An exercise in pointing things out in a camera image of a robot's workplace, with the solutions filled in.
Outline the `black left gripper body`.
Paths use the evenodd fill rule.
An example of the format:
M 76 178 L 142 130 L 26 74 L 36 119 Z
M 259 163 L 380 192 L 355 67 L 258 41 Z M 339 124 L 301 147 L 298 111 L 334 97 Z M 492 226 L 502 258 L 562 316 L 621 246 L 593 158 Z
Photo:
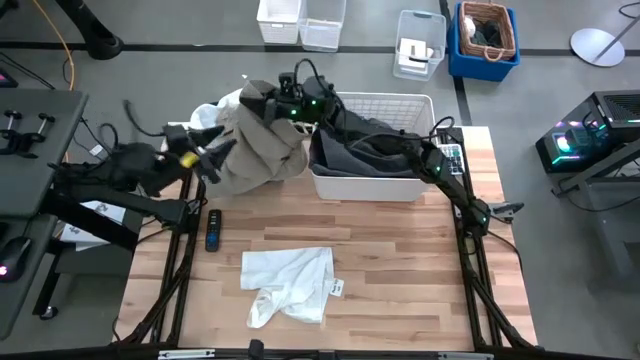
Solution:
M 201 131 L 183 125 L 166 125 L 163 132 L 167 145 L 164 152 L 168 168 L 174 172 L 195 171 L 200 161 L 197 148 Z

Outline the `dark grey garment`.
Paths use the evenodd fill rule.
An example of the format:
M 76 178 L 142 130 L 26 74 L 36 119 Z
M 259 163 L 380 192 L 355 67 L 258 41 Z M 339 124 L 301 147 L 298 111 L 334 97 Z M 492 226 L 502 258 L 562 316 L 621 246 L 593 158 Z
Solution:
M 337 110 L 312 135 L 309 169 L 327 177 L 413 178 L 404 147 L 420 144 L 416 133 Z

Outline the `black stand foot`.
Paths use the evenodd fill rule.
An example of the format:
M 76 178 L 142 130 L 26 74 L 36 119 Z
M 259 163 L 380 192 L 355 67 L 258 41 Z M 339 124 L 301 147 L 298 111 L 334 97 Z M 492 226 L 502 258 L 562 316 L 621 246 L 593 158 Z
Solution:
M 110 60 L 122 52 L 124 42 L 98 19 L 84 0 L 55 2 L 80 32 L 91 58 Z

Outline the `small white slatted basket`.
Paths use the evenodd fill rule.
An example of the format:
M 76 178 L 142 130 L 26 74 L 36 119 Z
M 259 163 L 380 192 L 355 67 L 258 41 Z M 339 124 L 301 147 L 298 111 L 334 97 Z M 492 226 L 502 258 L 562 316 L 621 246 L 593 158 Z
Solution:
M 263 41 L 268 44 L 295 44 L 302 0 L 260 0 L 256 20 Z

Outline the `wicker basket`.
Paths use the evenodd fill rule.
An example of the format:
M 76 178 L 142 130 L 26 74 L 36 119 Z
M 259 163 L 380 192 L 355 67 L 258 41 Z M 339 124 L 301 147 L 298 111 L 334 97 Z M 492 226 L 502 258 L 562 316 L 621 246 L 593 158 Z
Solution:
M 509 61 L 517 50 L 508 9 L 493 0 L 463 1 L 458 10 L 460 52 L 488 62 Z

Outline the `white box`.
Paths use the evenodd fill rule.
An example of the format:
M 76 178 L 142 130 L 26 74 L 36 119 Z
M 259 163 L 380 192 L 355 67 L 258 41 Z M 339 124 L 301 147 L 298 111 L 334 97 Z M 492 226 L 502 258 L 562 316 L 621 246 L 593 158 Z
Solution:
M 434 50 L 425 41 L 401 38 L 398 64 L 404 72 L 426 73 Z

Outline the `large white laundry basket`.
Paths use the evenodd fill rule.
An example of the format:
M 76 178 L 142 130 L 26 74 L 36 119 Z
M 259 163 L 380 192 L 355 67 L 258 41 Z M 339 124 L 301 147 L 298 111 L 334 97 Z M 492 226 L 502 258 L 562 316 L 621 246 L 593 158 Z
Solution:
M 432 99 L 423 94 L 341 92 L 346 107 L 365 118 L 376 118 L 396 130 L 425 136 L 434 125 Z M 324 200 L 413 202 L 430 187 L 413 178 L 327 177 L 312 173 Z

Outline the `black computer mouse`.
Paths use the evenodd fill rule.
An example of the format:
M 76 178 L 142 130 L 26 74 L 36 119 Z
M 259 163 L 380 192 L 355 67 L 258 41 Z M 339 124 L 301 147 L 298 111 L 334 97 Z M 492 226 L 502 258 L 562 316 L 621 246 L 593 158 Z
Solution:
M 0 282 L 14 282 L 24 273 L 31 239 L 19 236 L 0 246 Z

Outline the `blue plastic bin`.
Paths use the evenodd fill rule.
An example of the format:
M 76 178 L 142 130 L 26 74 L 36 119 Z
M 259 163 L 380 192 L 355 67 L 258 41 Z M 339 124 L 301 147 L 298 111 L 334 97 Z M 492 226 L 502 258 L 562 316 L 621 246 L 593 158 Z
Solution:
M 459 29 L 460 4 L 455 5 L 451 25 L 447 33 L 447 50 L 449 51 L 448 67 L 451 76 L 473 78 L 492 82 L 501 82 L 512 68 L 518 66 L 521 60 L 519 40 L 517 34 L 516 15 L 512 8 L 508 8 L 511 24 L 514 28 L 516 52 L 507 60 L 489 62 L 484 57 L 464 55 L 460 51 Z

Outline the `white crumpled garment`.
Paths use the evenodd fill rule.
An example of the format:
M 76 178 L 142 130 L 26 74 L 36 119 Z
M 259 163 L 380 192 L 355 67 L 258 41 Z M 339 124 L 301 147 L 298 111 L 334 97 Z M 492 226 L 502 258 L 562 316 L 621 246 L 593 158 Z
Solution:
M 216 105 L 206 103 L 198 106 L 191 114 L 188 126 L 193 129 L 224 126 L 233 127 L 237 122 L 236 110 L 240 106 L 241 89 L 223 96 Z

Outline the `clear bin with white boxes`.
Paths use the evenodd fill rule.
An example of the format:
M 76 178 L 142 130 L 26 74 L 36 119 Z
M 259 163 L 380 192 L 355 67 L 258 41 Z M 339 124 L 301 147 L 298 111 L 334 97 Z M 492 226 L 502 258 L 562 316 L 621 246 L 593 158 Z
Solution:
M 447 22 L 443 15 L 402 10 L 398 20 L 393 75 L 428 81 L 444 59 Z

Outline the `white garment with tag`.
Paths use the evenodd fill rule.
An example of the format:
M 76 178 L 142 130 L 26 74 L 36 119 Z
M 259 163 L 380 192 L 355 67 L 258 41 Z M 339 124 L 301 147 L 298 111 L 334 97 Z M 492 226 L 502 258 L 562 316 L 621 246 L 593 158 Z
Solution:
M 320 324 L 334 280 L 334 257 L 329 247 L 243 253 L 240 288 L 257 292 L 247 326 L 262 328 L 277 313 Z

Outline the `taupe garment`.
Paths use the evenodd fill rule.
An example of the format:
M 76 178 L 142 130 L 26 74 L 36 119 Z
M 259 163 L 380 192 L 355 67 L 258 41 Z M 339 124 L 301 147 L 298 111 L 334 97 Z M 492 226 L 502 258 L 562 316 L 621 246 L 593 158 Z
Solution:
M 227 140 L 237 143 L 219 170 L 221 181 L 209 184 L 210 198 L 231 197 L 248 192 L 267 182 L 284 181 L 303 172 L 308 165 L 305 136 L 287 119 L 277 119 L 270 126 L 240 102 L 242 95 L 259 94 L 256 87 L 264 82 L 248 81 L 221 98 L 215 123 L 225 132 L 206 146 L 212 149 Z

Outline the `black side stand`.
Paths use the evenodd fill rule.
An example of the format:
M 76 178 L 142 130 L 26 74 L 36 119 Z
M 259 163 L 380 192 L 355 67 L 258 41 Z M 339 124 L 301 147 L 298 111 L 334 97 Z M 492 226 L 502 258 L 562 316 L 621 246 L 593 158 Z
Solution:
M 558 180 L 552 193 L 589 215 L 614 279 L 640 277 L 640 139 Z

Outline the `black remote control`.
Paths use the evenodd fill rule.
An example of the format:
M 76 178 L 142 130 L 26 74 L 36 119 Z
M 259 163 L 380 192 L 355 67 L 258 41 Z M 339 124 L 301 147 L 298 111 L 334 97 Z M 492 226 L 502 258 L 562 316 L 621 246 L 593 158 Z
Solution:
M 217 252 L 220 245 L 222 212 L 219 209 L 209 211 L 206 218 L 205 250 Z

